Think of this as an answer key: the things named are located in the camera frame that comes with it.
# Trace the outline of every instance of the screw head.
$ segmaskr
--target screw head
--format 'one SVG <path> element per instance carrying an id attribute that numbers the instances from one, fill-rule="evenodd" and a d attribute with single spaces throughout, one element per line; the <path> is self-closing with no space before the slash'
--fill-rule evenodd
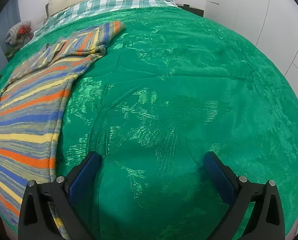
<path id="1" fill-rule="evenodd" d="M 276 186 L 276 182 L 272 179 L 269 180 L 269 185 L 270 186 Z"/>
<path id="2" fill-rule="evenodd" d="M 240 177 L 239 177 L 239 180 L 240 180 L 242 183 L 245 183 L 245 182 L 248 181 L 247 178 L 246 178 L 245 176 L 240 176 Z"/>
<path id="3" fill-rule="evenodd" d="M 32 186 L 34 185 L 34 183 L 35 183 L 34 180 L 30 180 L 30 181 L 28 182 L 28 186 L 29 186 L 29 187 L 32 187 Z"/>
<path id="4" fill-rule="evenodd" d="M 59 177 L 56 179 L 56 181 L 57 181 L 58 183 L 62 183 L 62 182 L 64 182 L 64 180 L 65 180 L 65 177 L 64 177 L 64 176 L 59 176 Z"/>

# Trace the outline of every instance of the striped towel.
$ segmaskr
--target striped towel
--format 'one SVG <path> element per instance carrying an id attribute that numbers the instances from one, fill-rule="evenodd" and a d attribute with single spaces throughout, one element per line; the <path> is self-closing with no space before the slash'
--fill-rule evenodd
<path id="1" fill-rule="evenodd" d="M 0 95 L 0 215 L 17 230 L 26 184 L 55 179 L 61 119 L 73 81 L 124 24 L 93 26 L 47 44 L 17 67 Z"/>
<path id="2" fill-rule="evenodd" d="M 30 29 L 31 21 L 23 21 L 13 26 L 6 34 L 6 37 L 5 37 L 6 43 L 10 45 L 15 45 L 17 43 L 18 31 L 20 30 L 21 27 L 24 27 L 24 26 Z"/>

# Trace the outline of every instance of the green velvet bedspread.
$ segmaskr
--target green velvet bedspread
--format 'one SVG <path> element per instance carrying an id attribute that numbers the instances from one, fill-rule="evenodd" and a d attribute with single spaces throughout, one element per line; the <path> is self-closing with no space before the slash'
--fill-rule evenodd
<path id="1" fill-rule="evenodd" d="M 298 216 L 298 100 L 270 60 L 217 23 L 179 8 L 84 18 L 17 53 L 0 88 L 43 44 L 113 20 L 126 29 L 74 83 L 57 149 L 58 175 L 89 150 L 104 159 L 76 206 L 93 234 L 206 239 L 228 208 L 201 166 L 209 150 L 251 182 L 276 181 L 289 232 Z"/>

